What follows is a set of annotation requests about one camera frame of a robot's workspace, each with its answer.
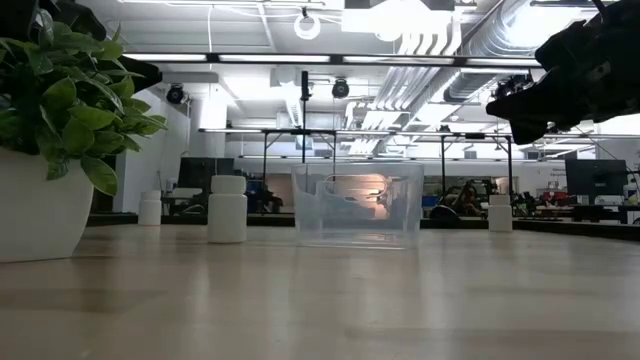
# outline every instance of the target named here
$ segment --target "transparent plastic bin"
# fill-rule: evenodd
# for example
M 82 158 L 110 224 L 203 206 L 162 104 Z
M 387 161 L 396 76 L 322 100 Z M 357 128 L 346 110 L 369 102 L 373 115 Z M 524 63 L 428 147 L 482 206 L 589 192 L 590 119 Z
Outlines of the transparent plastic bin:
M 293 166 L 300 245 L 411 248 L 420 229 L 417 163 Z

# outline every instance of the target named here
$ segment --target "spotlight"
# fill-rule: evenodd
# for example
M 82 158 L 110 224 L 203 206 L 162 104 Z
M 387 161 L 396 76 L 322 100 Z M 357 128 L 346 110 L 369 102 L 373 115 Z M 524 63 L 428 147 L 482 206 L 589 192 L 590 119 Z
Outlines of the spotlight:
M 349 96 L 349 85 L 346 79 L 336 79 L 336 83 L 333 85 L 331 91 L 333 97 L 336 99 L 344 99 Z
M 189 100 L 189 95 L 184 92 L 182 84 L 171 84 L 171 88 L 167 91 L 167 101 L 175 104 L 182 105 Z

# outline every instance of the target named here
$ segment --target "fluorescent light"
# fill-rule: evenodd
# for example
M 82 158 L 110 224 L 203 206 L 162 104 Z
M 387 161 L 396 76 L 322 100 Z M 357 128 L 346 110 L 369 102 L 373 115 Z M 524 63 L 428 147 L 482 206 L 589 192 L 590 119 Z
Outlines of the fluorescent light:
M 118 0 L 121 3 L 129 4 L 166 4 L 171 6 L 206 6 L 206 5 L 229 5 L 229 6 L 255 6 L 263 4 L 267 7 L 314 7 L 324 8 L 324 2 L 312 1 L 244 1 L 244 0 Z
M 345 56 L 347 64 L 450 66 L 453 58 L 444 56 Z
M 220 55 L 220 61 L 225 63 L 328 63 L 329 60 L 329 55 Z
M 528 69 L 504 69 L 504 68 L 462 68 L 460 72 L 463 74 L 509 74 L 509 75 L 528 75 Z
M 205 54 L 124 54 L 124 56 L 140 61 L 149 61 L 149 62 L 198 62 L 198 61 L 207 61 L 207 56 Z
M 264 159 L 265 156 L 264 155 L 239 155 L 238 158 L 240 159 Z M 267 159 L 272 159 L 272 160 L 288 160 L 288 159 L 302 159 L 302 156 L 288 156 L 288 155 L 267 155 L 266 156 Z M 310 160 L 328 160 L 330 159 L 330 157 L 322 157 L 322 156 L 306 156 L 305 159 L 310 159 Z
M 338 130 L 338 135 L 391 135 L 391 131 L 380 130 Z
M 461 67 L 495 66 L 497 68 L 539 68 L 540 63 L 533 58 L 469 58 Z
M 398 131 L 396 135 L 404 136 L 451 136 L 453 133 L 441 133 L 441 132 L 420 132 L 420 131 Z
M 260 129 L 199 129 L 200 132 L 212 132 L 212 133 L 226 133 L 226 134 L 234 134 L 234 133 L 252 133 L 258 134 L 261 133 Z

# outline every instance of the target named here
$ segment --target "green leaf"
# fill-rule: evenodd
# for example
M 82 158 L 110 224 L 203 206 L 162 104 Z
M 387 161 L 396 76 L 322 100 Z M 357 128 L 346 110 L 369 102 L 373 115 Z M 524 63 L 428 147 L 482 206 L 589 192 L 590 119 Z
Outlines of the green leaf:
M 71 119 L 62 130 L 62 145 L 72 155 L 82 155 L 93 142 L 93 131 L 76 119 Z
M 125 106 L 124 114 L 125 116 L 142 115 L 142 111 L 140 111 L 139 109 L 133 106 Z
M 112 80 L 111 80 L 111 78 L 109 76 L 101 74 L 101 73 L 93 73 L 92 78 L 100 81 L 101 83 L 103 83 L 105 85 L 107 85 L 107 84 L 112 82 Z
M 0 38 L 0 44 L 2 44 L 2 46 L 6 48 L 12 55 L 13 55 L 13 52 L 11 51 L 11 47 L 8 44 L 17 46 L 23 50 L 24 49 L 31 49 L 31 50 L 40 49 L 37 44 L 34 44 L 32 42 L 24 42 L 16 39 L 9 39 L 9 38 Z
M 89 149 L 89 153 L 104 155 L 109 154 L 122 145 L 124 136 L 113 131 L 96 131 L 95 143 Z
M 111 111 L 100 110 L 84 105 L 72 107 L 69 109 L 69 113 L 90 130 L 102 129 L 110 125 L 117 118 L 116 114 Z
M 47 181 L 58 180 L 69 172 L 69 158 L 60 156 L 49 160 Z
M 109 85 L 109 88 L 113 90 L 120 98 L 128 99 L 133 96 L 136 91 L 135 85 L 131 77 L 127 76 L 119 83 Z
M 144 75 L 140 75 L 138 73 L 134 73 L 134 72 L 126 71 L 122 69 L 102 70 L 101 73 L 109 76 L 145 77 Z
M 151 115 L 149 116 L 150 118 L 152 118 L 153 120 L 156 120 L 158 123 L 162 124 L 162 128 L 163 129 L 167 129 L 167 118 L 161 115 Z
M 11 56 L 15 57 L 15 54 L 13 53 L 13 50 L 11 50 L 11 46 L 9 46 L 9 44 L 7 43 L 7 41 L 3 38 L 0 38 L 0 45 L 2 45 L 3 48 L 5 48 L 5 50 L 7 50 L 9 52 L 9 54 L 11 54 Z
M 71 28 L 65 24 L 65 23 L 61 23 L 59 21 L 54 21 L 53 22 L 53 37 L 54 40 L 55 38 L 59 38 L 63 35 L 66 34 L 71 34 L 73 31 L 71 31 Z
M 113 40 L 103 41 L 102 48 L 104 50 L 95 54 L 96 58 L 99 60 L 116 60 L 117 58 L 122 56 L 122 45 Z
M 147 104 L 146 102 L 144 102 L 142 100 L 133 99 L 133 98 L 122 100 L 122 105 L 125 106 L 125 113 L 126 113 L 126 108 L 127 107 L 131 107 L 131 108 L 137 109 L 142 114 L 144 114 L 147 111 L 151 110 L 151 105 Z
M 116 30 L 116 33 L 113 34 L 113 38 L 111 39 L 112 41 L 120 40 L 120 31 L 121 30 L 122 30 L 122 23 L 118 23 L 118 29 Z
M 118 192 L 118 178 L 109 165 L 100 159 L 83 156 L 80 160 L 82 170 L 101 193 L 115 196 Z
M 80 62 L 80 59 L 63 50 L 48 51 L 47 57 L 54 65 L 75 65 Z
M 62 141 L 57 134 L 51 133 L 48 129 L 42 129 L 36 133 L 36 143 L 40 154 L 47 159 L 47 161 L 55 161 L 60 158 L 60 149 L 62 148 Z
M 95 86 L 96 88 L 98 88 L 98 90 L 100 90 L 102 94 L 104 94 L 104 96 L 106 96 L 107 99 L 111 101 L 111 103 L 113 103 L 113 105 L 115 105 L 115 107 L 118 110 L 120 110 L 120 112 L 124 112 L 124 110 L 122 109 L 122 101 L 120 100 L 118 95 L 116 95 L 116 93 L 114 93 L 113 90 L 111 90 L 107 85 L 101 83 L 98 80 L 88 79 L 88 78 L 82 81 L 89 83 Z
M 112 63 L 114 63 L 117 67 L 120 68 L 120 70 L 123 71 L 128 71 L 126 67 L 124 67 L 124 65 L 122 65 L 122 63 L 120 62 L 120 60 L 111 60 Z
M 81 33 L 63 33 L 55 39 L 55 46 L 84 52 L 102 51 L 102 44 L 89 35 Z
M 27 53 L 34 74 L 43 75 L 53 71 L 53 63 L 43 52 L 28 47 L 24 51 Z
M 132 138 L 128 137 L 127 135 L 123 135 L 124 139 L 122 139 L 122 145 L 124 145 L 124 147 L 126 147 L 129 150 L 133 150 L 135 152 L 139 152 L 140 151 L 140 145 L 138 145 L 137 142 L 135 142 Z
M 90 79 L 89 76 L 87 76 L 87 74 L 85 74 L 84 71 L 80 70 L 80 68 L 77 66 L 63 68 L 63 72 L 67 74 L 73 81 L 87 81 Z
M 155 126 L 158 129 L 163 129 L 163 130 L 167 130 L 167 127 L 165 126 L 165 122 L 163 121 L 163 117 L 160 116 L 160 118 L 153 118 L 150 116 L 145 116 L 145 115 L 130 115 L 127 116 L 126 119 L 129 119 L 129 121 L 134 122 L 134 123 L 141 123 L 141 124 L 145 124 L 145 125 L 151 125 L 151 126 Z
M 40 103 L 49 112 L 59 112 L 73 106 L 76 96 L 76 85 L 66 77 L 49 86 L 42 94 Z
M 51 121 L 51 117 L 49 117 L 49 114 L 47 113 L 47 109 L 45 109 L 44 106 L 42 105 L 40 105 L 40 115 L 42 116 L 42 120 L 44 120 L 44 122 L 47 123 L 49 130 L 51 130 L 51 132 L 55 134 L 56 127 L 53 125 L 53 121 Z
M 0 140 L 14 141 L 24 121 L 14 109 L 0 111 Z
M 38 33 L 38 42 L 40 47 L 48 48 L 53 46 L 53 18 L 48 11 L 41 9 L 39 11 L 40 19 L 42 20 L 42 27 Z

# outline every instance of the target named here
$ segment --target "ventilation duct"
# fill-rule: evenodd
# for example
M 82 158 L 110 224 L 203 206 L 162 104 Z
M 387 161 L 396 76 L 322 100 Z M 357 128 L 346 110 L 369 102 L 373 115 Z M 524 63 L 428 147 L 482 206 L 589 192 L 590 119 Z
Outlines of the ventilation duct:
M 505 0 L 460 49 L 461 56 L 529 56 L 549 36 L 578 17 L 576 8 L 531 6 L 532 0 Z M 497 74 L 460 73 L 443 92 L 446 102 L 462 103 L 493 81 Z M 436 78 L 450 78 L 440 71 Z

